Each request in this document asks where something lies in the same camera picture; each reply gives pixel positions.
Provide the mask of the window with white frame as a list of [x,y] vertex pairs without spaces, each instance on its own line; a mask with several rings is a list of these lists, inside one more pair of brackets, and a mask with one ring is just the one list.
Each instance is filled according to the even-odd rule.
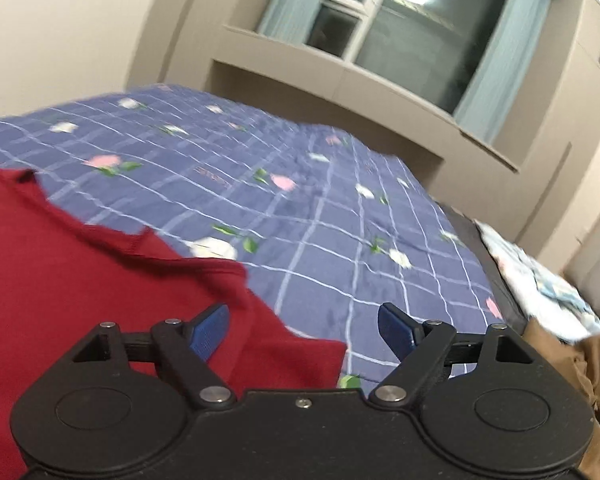
[[306,45],[452,114],[506,0],[321,0]]

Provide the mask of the left blue curtain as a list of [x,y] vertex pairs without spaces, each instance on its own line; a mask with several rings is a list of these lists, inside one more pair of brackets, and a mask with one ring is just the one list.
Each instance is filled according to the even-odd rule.
[[270,0],[258,33],[287,44],[301,44],[306,31],[306,2],[308,0]]

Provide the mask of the blue floral checked quilt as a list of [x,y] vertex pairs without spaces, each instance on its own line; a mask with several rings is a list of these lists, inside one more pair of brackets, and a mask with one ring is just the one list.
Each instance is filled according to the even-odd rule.
[[346,345],[346,387],[396,366],[383,302],[462,333],[501,321],[478,258],[404,162],[334,127],[155,84],[0,117],[0,167],[34,169],[84,222],[240,261],[294,334]]

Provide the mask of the red long-sleeve sweater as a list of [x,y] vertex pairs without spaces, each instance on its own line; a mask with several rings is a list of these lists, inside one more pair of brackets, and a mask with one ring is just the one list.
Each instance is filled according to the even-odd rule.
[[346,347],[286,329],[226,259],[184,258],[151,230],[89,226],[53,205],[30,169],[0,169],[0,479],[22,471],[12,404],[104,321],[141,332],[226,304],[212,370],[236,392],[337,385]]

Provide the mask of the light blue patterned cloth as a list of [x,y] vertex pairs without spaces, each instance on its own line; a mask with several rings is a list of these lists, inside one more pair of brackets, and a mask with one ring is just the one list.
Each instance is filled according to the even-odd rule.
[[577,289],[492,226],[480,221],[476,226],[527,318],[535,318],[544,330],[568,344],[600,335],[600,319]]

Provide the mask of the beige built-in wardrobe unit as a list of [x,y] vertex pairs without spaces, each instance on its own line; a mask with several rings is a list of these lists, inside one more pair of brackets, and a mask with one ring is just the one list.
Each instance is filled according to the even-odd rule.
[[355,134],[562,270],[600,209],[600,0],[123,0],[126,82]]

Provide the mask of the blue curtain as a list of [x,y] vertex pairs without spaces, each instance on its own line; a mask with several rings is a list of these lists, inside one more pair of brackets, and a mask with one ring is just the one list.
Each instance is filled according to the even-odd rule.
[[270,0],[258,33],[287,44],[301,44],[306,31],[306,2],[308,0]]
[[552,0],[506,0],[483,57],[453,117],[485,144],[492,143],[513,107],[540,40]]

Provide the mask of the right blue curtain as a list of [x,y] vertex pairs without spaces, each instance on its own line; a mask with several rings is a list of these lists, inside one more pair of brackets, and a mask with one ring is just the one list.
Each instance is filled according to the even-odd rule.
[[453,117],[485,144],[492,143],[513,107],[540,40],[552,0],[506,0],[483,57]]

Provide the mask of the brown garment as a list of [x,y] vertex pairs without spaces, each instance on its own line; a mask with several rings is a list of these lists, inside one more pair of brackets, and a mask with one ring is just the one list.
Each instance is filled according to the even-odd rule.
[[550,362],[567,382],[588,400],[595,415],[593,437],[580,463],[580,471],[600,479],[600,335],[563,344],[540,325],[528,322],[524,340]]

